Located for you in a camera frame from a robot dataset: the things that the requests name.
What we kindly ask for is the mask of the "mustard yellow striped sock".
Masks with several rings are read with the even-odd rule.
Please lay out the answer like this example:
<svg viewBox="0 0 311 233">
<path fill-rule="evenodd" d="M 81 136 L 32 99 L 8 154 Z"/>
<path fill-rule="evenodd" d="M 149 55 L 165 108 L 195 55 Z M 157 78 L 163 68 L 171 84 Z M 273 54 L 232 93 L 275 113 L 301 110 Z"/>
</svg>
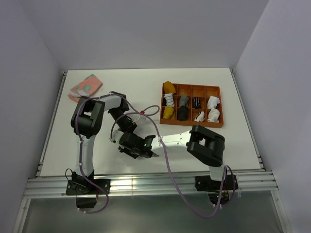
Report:
<svg viewBox="0 0 311 233">
<path fill-rule="evenodd" d="M 166 81 L 163 84 L 163 91 L 165 94 L 175 94 L 176 93 L 175 86 L 170 81 Z"/>
</svg>

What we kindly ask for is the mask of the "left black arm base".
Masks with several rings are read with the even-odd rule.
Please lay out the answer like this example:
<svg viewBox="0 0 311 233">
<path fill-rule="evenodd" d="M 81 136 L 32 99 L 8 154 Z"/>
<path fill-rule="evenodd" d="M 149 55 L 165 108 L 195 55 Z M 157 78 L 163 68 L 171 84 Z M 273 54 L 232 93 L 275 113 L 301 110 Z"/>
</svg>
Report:
<svg viewBox="0 0 311 233">
<path fill-rule="evenodd" d="M 84 214 L 95 214 L 103 211 L 108 206 L 110 179 L 94 179 L 94 172 L 85 179 L 70 168 L 66 169 L 65 178 L 67 179 L 65 195 L 76 197 L 78 211 Z M 95 210 L 99 195 L 106 196 L 106 203 L 102 208 Z"/>
</svg>

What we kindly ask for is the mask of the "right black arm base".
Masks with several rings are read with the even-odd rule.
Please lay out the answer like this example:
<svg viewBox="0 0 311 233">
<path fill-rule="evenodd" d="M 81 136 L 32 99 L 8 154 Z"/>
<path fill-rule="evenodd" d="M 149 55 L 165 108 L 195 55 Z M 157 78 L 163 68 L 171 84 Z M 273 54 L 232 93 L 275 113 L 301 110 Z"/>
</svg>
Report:
<svg viewBox="0 0 311 233">
<path fill-rule="evenodd" d="M 208 198 L 212 204 L 217 204 L 221 181 L 213 181 L 209 175 L 195 176 L 195 188 L 198 192 L 208 192 Z M 230 191 L 239 189 L 236 175 L 227 175 L 221 193 L 220 205 L 230 201 Z"/>
</svg>

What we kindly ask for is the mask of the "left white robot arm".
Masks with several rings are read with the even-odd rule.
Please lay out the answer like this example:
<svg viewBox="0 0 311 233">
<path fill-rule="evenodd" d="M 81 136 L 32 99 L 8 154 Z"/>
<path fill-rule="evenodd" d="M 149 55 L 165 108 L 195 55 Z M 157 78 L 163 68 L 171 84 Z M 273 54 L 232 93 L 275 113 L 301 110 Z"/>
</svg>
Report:
<svg viewBox="0 0 311 233">
<path fill-rule="evenodd" d="M 77 163 L 71 178 L 82 193 L 89 194 L 95 187 L 93 148 L 95 137 L 102 126 L 104 112 L 113 117 L 123 133 L 132 133 L 137 125 L 124 115 L 126 111 L 129 111 L 129 105 L 125 94 L 112 91 L 101 97 L 80 97 L 70 121 L 78 136 Z"/>
</svg>

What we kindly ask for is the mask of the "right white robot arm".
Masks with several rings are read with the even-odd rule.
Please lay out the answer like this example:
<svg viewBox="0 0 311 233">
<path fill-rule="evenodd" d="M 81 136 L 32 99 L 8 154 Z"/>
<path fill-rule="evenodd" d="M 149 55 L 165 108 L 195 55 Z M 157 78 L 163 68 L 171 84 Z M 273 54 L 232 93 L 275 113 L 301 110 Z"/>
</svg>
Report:
<svg viewBox="0 0 311 233">
<path fill-rule="evenodd" d="M 115 130 L 111 140 L 119 145 L 120 152 L 134 159 L 159 157 L 164 154 L 164 148 L 167 153 L 188 152 L 209 167 L 212 187 L 221 189 L 227 183 L 227 177 L 223 174 L 225 138 L 201 125 L 195 125 L 184 133 L 166 136 L 149 135 L 145 138 L 131 132 Z"/>
</svg>

